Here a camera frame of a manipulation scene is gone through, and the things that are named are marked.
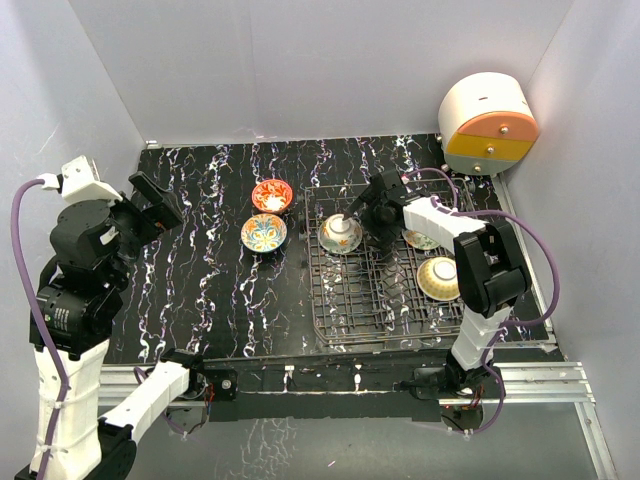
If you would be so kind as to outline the orange green leaf bowl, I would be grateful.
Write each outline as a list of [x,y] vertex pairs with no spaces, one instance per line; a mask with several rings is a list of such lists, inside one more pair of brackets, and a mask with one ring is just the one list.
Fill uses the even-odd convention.
[[413,230],[403,230],[402,237],[409,246],[422,251],[433,250],[440,246],[432,238]]

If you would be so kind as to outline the orange star leaf bowl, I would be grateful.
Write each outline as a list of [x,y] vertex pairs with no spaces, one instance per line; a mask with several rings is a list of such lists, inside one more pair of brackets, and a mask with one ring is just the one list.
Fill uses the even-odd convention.
[[343,214],[328,217],[318,231],[320,246],[330,254],[348,254],[361,243],[363,230],[354,219],[344,219]]

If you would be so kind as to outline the teal yellow sun bowl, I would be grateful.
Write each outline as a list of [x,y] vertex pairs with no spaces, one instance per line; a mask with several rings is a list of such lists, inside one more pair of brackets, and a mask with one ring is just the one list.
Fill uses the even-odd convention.
[[448,302],[460,296],[456,263],[448,257],[424,261],[418,267],[416,281],[420,290],[435,301]]

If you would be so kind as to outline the red orange floral bowl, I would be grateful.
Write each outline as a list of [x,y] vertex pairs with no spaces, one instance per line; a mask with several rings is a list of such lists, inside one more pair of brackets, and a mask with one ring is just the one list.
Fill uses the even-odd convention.
[[281,214],[293,201],[293,189],[280,179],[268,179],[257,184],[251,194],[253,205],[263,213]]

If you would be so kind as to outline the blue yellow floral bowl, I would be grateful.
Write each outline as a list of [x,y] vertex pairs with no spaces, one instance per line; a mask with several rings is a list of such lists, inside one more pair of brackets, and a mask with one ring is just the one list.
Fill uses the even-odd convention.
[[287,237],[287,226],[282,218],[262,213],[249,218],[241,228],[241,241],[256,253],[271,253],[277,250]]

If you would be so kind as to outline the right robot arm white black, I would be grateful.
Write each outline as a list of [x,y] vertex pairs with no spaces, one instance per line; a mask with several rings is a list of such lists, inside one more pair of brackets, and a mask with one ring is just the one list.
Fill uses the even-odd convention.
[[512,225],[486,222],[446,207],[434,194],[407,190],[393,170],[372,176],[343,214],[359,217],[374,244],[392,244],[403,229],[436,241],[454,255],[463,319],[441,370],[415,373],[403,389],[432,388],[466,397],[490,375],[493,345],[531,276]]

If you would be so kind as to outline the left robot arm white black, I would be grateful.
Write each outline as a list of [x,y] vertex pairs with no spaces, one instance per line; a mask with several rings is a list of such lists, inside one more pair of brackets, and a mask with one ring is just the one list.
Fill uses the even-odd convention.
[[99,410],[100,376],[122,293],[144,246],[179,226],[174,193],[146,174],[130,177],[139,208],[94,174],[43,175],[36,185],[67,201],[50,234],[53,257],[32,281],[20,238],[24,191],[11,206],[11,243],[30,307],[29,340],[39,378],[36,445],[22,479],[123,479],[137,447],[171,402],[206,387],[200,355],[171,350],[116,407]]

